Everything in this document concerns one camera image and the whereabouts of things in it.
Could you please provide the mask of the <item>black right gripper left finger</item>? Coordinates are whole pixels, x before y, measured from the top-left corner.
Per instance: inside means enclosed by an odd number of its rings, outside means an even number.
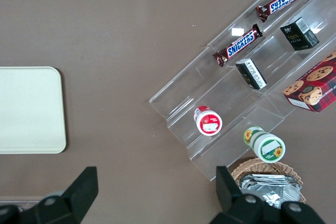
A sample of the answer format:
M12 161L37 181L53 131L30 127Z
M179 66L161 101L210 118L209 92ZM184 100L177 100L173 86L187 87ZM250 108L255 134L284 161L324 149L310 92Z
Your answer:
M81 223L97 195L97 168L86 167L61 195L46 197L36 206L36 222Z

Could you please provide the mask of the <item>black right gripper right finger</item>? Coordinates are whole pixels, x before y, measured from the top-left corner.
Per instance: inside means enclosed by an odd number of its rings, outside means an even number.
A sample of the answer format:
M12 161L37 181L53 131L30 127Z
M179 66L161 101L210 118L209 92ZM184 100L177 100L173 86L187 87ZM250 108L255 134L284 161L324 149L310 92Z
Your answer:
M279 209L243 194L226 166L216 167L216 194L221 212L211 223L285 223Z

